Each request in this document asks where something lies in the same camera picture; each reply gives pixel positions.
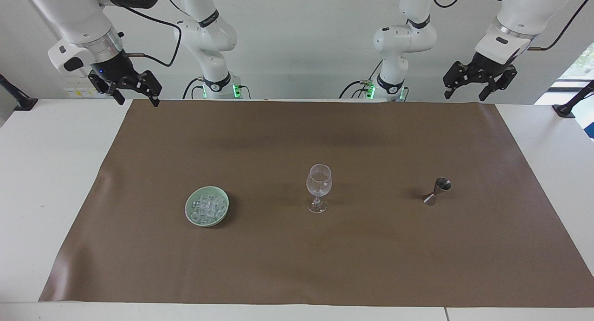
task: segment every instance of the electrical outlet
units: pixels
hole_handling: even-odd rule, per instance
[[[87,89],[87,93],[89,93],[89,97],[92,98],[108,98],[108,95],[100,94],[95,88]]]
[[[68,95],[69,98],[82,98],[83,97],[81,92],[78,91],[76,88],[66,88],[66,89],[64,89],[64,91],[66,91],[66,94]]]
[[[91,98],[91,97],[93,97],[92,94],[89,92],[88,89],[78,88],[77,90],[78,90],[78,92],[80,92],[80,95],[83,98]]]

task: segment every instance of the metal jigger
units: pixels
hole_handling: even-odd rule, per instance
[[[450,190],[450,188],[452,188],[452,182],[450,182],[450,180],[446,179],[445,177],[437,178],[437,180],[435,180],[433,192],[423,196],[423,203],[429,206],[435,205],[435,198],[437,198],[437,195],[447,192],[447,190]]]

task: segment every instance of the green bowl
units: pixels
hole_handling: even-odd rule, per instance
[[[199,224],[199,223],[193,221],[191,218],[192,212],[194,211],[194,209],[192,207],[193,203],[195,201],[198,201],[200,199],[200,196],[216,196],[216,195],[223,196],[223,198],[225,198],[225,201],[227,202],[227,206],[225,206],[225,211],[223,212],[223,215],[221,215],[220,217],[215,217],[214,221],[210,222],[209,224]],[[192,224],[195,224],[196,226],[200,226],[200,227],[215,226],[216,224],[218,224],[225,218],[228,210],[229,210],[229,197],[221,188],[217,188],[216,186],[205,186],[204,188],[199,188],[198,190],[196,190],[187,199],[186,207],[185,207],[186,218]]]

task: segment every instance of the robotic arm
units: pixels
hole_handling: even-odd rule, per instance
[[[161,84],[151,71],[138,73],[123,50],[121,37],[103,13],[108,5],[151,8],[157,0],[32,0],[62,34],[48,52],[53,65],[63,74],[91,66],[89,79],[100,93],[107,93],[120,105],[118,89],[146,95],[159,105]]]
[[[548,21],[569,0],[503,0],[501,11],[477,44],[471,63],[457,61],[443,81],[450,99],[457,88],[469,83],[487,83],[479,94],[484,101],[496,90],[505,90],[516,76],[511,64],[541,34]]]
[[[429,17],[432,3],[433,0],[400,0],[400,11],[408,18],[407,25],[384,27],[375,34],[375,49],[384,61],[374,79],[374,97],[391,101],[399,97],[408,71],[403,54],[427,51],[435,46],[437,32]]]
[[[196,57],[203,72],[204,97],[235,99],[241,97],[239,78],[227,69],[221,52],[237,45],[237,33],[220,16],[213,0],[182,0],[185,12],[193,19],[180,21],[182,44]]]

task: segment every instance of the table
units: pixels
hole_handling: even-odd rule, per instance
[[[39,303],[53,260],[91,188],[129,103],[41,101],[0,128],[0,316],[55,319],[594,319],[594,308],[344,308],[325,306],[185,306]],[[498,105],[537,179],[590,271],[594,270],[594,211],[590,180],[594,146],[573,120],[550,107]]]

